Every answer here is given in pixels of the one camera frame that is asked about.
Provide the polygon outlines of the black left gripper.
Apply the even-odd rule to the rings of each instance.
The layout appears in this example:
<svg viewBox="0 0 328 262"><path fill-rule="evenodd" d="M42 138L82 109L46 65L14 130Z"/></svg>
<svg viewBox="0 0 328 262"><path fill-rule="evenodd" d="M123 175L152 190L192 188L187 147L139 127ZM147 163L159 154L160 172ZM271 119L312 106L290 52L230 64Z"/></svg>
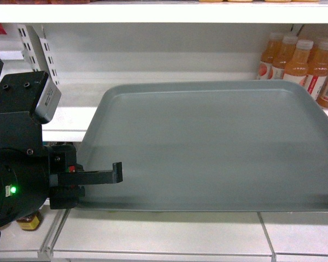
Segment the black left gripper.
<svg viewBox="0 0 328 262"><path fill-rule="evenodd" d="M72 145L46 146L41 157L0 150L0 227L36 212L47 198L54 209L76 207L85 195L80 185L122 181L122 162L111 170L84 171Z"/></svg>

